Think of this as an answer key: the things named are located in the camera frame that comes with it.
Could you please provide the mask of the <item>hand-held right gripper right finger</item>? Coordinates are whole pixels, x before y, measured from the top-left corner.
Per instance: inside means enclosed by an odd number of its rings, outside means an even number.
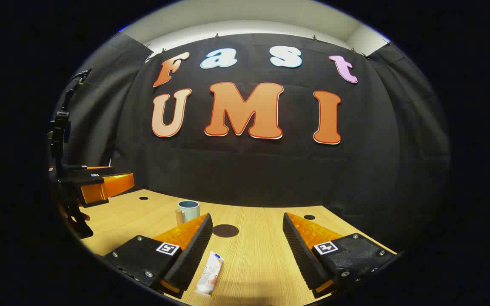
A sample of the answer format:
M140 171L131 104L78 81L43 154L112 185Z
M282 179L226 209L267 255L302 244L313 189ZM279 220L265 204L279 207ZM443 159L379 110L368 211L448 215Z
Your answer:
M399 259L360 233L338 234L288 212L282 230L315 298L351 291Z

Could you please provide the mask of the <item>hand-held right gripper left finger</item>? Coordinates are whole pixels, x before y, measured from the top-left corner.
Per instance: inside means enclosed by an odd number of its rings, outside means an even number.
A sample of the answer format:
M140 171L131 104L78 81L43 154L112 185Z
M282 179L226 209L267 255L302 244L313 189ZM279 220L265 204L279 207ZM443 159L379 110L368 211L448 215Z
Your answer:
M151 290L182 298L213 232L210 213L155 238L137 235L103 256L115 271Z

